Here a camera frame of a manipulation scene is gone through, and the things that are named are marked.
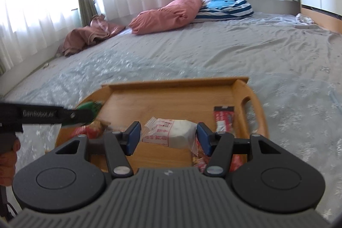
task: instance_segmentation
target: striped pillow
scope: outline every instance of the striped pillow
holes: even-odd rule
[[[192,22],[236,20],[253,15],[246,0],[207,0]]]

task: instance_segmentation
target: gray bed sheet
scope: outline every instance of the gray bed sheet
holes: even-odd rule
[[[103,83],[247,75],[271,140],[324,175],[326,191],[317,210],[333,220],[342,209],[341,46],[339,34],[265,14],[144,36],[127,31],[74,56],[77,62],[51,62],[27,79],[37,80],[34,90],[7,100],[74,107]],[[46,75],[53,77],[44,81]],[[253,131],[253,109],[248,111]],[[59,129],[25,126],[17,169],[52,149]],[[9,200],[15,203],[13,195]]]

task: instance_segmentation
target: hand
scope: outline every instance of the hand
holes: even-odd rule
[[[20,141],[16,139],[12,151],[0,155],[0,185],[9,187],[12,185],[17,162],[17,151],[20,149]]]

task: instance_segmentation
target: gray ribbed surface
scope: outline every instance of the gray ribbed surface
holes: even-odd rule
[[[195,168],[172,172],[140,169],[131,178],[114,180],[101,198],[81,210],[46,215],[25,209],[10,224],[15,228],[323,228],[328,225],[314,210],[274,215],[252,209],[230,192],[223,179],[205,177]]]

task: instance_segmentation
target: wooden tray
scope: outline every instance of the wooden tray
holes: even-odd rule
[[[234,106],[233,128],[236,136],[249,138],[245,104],[251,100],[258,123],[257,132],[268,137],[262,106],[246,84],[247,81],[248,77],[234,77],[117,83],[102,86],[81,103],[91,100],[105,102],[97,119],[108,121],[113,127],[127,128],[133,121],[140,121],[143,126],[154,116],[186,119],[194,123],[204,122],[213,131],[216,129],[214,106]],[[62,128],[55,146],[66,142],[73,130],[74,128]],[[134,172],[140,167],[176,168],[192,165],[189,150],[143,142],[127,158]],[[91,162],[107,171],[104,156],[94,155]]]

